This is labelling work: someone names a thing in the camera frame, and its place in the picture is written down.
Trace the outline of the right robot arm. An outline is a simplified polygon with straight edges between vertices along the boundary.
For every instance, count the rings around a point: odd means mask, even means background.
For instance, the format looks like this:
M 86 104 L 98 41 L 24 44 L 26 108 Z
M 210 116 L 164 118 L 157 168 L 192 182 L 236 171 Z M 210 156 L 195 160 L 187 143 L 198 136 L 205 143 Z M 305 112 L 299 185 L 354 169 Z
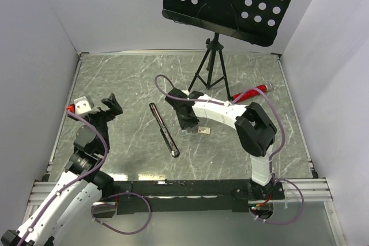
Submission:
M 181 129 L 196 126 L 200 118 L 210 119 L 233 128 L 244 151 L 251 158 L 253 195 L 266 198 L 272 191 L 270 156 L 277 129 L 265 110 L 257 103 L 249 105 L 220 101 L 193 91 L 185 94 L 172 88 L 165 101 L 175 110 Z

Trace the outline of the white staple box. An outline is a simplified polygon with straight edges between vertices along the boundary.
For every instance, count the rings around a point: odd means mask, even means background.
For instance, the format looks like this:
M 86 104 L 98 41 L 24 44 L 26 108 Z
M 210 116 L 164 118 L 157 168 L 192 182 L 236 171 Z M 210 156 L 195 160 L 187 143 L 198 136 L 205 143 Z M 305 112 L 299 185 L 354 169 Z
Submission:
M 210 127 L 203 127 L 203 126 L 199 126 L 198 127 L 198 133 L 200 134 L 207 134 L 209 135 L 211 132 L 211 128 Z

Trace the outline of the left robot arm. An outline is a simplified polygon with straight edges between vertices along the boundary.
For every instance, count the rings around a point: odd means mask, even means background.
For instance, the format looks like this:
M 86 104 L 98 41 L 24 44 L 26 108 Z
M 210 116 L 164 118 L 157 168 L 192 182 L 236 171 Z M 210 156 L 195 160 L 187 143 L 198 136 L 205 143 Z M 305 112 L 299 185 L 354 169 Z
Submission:
M 16 230 L 7 230 L 3 245 L 58 245 L 75 218 L 95 201 L 114 194 L 113 178 L 100 170 L 110 150 L 108 122 L 122 114 L 114 94 L 95 107 L 89 96 L 66 108 L 68 117 L 83 122 L 73 142 L 74 153 L 54 188 L 39 208 Z

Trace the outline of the black stapler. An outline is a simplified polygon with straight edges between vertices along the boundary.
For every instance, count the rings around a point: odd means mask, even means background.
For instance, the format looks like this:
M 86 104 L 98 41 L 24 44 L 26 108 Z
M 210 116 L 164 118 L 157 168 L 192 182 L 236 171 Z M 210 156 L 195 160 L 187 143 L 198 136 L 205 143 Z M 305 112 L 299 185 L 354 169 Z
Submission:
M 169 153 L 171 155 L 171 157 L 173 158 L 177 158 L 180 155 L 180 151 L 177 147 L 177 145 L 175 144 L 174 140 L 172 139 L 172 136 L 170 134 L 170 132 L 168 131 L 167 126 L 164 123 L 164 120 L 162 119 L 161 115 L 159 114 L 159 111 L 155 105 L 155 103 L 149 103 L 149 108 L 154 116 L 154 118 L 156 119 L 159 128 L 160 128 L 160 133 L 164 139 L 165 144 L 168 147 Z

